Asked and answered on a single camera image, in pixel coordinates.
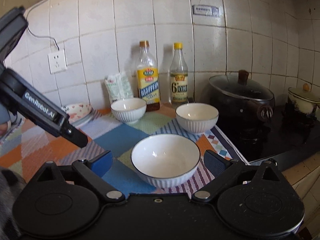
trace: cooking pot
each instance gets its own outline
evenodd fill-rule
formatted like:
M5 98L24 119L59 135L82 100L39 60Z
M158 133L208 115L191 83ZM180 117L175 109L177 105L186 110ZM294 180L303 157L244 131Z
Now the cooking pot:
M238 76L210 77L210 104L218 109L219 118L248 125L270 121L275 107L274 95L248 77L249 72L245 70L239 70Z
M320 98L309 92L309 85L305 83L303 88L288 88L288 104L293 105L296 112L314 117L320 106Z

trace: electrical outlet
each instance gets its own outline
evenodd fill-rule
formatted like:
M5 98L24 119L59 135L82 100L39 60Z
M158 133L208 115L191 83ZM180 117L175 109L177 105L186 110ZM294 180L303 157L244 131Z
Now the electrical outlet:
M66 56L64 49L48 54L50 73L54 74L67 70Z

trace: glass bottle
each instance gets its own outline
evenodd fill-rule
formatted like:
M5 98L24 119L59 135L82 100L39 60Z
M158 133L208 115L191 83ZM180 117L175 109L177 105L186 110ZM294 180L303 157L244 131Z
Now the glass bottle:
M160 109L158 66L149 51L149 41L140 41L137 61L137 81L139 97L147 102L147 112Z
M177 107L188 102L188 66L183 58L181 42L174 43L174 56L170 67L171 105Z

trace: colorful patchwork tablecloth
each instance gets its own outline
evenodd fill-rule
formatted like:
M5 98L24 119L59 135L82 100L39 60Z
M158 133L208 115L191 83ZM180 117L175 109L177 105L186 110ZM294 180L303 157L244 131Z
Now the colorful patchwork tablecloth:
M218 127L200 136L190 134L177 123L175 110L166 105L162 105L158 111L146 113L141 120L130 125L116 120L109 109L97 111L94 120L81 130L89 138L88 145L82 149L62 137L53 137L26 120L21 129L16 131L14 138L1 149L0 166L18 172L29 181L48 160L55 161L57 165L70 165L80 157L92 159L104 150L111 150L113 165L102 178L128 196L131 192L186 192L191 195L214 179L203 162L203 154L207 149L226 159L241 158L247 163ZM175 188L157 189L149 185L138 177L131 163L133 146L143 138L159 133L182 135L194 141L201 150L202 158L196 173L186 183Z

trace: yellow label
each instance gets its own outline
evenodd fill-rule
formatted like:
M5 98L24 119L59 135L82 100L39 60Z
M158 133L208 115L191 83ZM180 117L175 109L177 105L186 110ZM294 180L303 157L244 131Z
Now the yellow label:
M171 74L171 101L188 100L188 74Z
M137 70L139 97L147 102L147 105L159 103L158 69L146 67Z

